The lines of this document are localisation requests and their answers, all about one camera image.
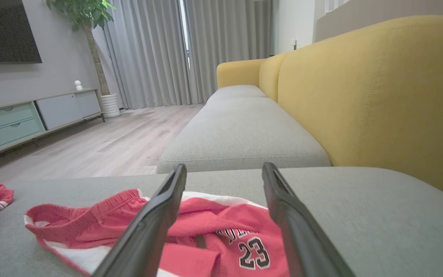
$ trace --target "tv cabinet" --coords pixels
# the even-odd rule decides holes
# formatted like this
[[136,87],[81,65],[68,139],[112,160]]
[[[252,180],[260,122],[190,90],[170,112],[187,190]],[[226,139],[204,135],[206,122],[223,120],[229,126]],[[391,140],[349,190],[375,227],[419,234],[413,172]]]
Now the tv cabinet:
[[0,153],[88,119],[103,119],[100,100],[91,88],[0,105]]

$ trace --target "indoor tree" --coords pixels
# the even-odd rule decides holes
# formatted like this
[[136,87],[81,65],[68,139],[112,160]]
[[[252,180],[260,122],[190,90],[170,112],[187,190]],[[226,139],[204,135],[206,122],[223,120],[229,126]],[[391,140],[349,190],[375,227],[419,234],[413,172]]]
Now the indoor tree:
[[105,22],[113,21],[111,14],[107,12],[109,7],[116,9],[106,0],[46,0],[47,7],[55,7],[58,11],[66,15],[72,23],[72,30],[76,32],[80,28],[85,31],[92,54],[93,63],[97,70],[98,82],[100,82],[100,90],[102,95],[109,95],[109,86],[105,80],[102,69],[102,63],[98,55],[97,45],[92,35],[92,27],[104,27]]

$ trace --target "white cabinet door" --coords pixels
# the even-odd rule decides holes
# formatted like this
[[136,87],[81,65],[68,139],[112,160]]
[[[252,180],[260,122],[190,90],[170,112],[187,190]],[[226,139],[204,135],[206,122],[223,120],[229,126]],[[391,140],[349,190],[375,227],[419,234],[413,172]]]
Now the white cabinet door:
[[89,115],[102,112],[95,91],[75,93],[75,96],[76,100],[78,101],[81,117],[87,117]]
[[48,130],[83,118],[74,94],[41,99],[36,103]]

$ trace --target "wooden floor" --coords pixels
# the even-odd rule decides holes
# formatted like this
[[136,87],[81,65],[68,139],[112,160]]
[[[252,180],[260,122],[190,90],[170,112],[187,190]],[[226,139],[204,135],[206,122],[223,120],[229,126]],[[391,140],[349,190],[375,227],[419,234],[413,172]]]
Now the wooden floor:
[[154,107],[70,127],[0,157],[0,183],[154,174],[171,140],[203,105]]

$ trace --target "white plant pot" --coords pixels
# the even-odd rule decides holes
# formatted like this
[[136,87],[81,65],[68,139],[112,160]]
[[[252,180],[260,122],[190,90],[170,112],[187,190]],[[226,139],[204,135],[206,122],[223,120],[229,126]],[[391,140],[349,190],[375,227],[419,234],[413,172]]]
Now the white plant pot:
[[102,103],[103,103],[103,117],[111,118],[120,116],[119,106],[117,105],[117,95],[102,95]]

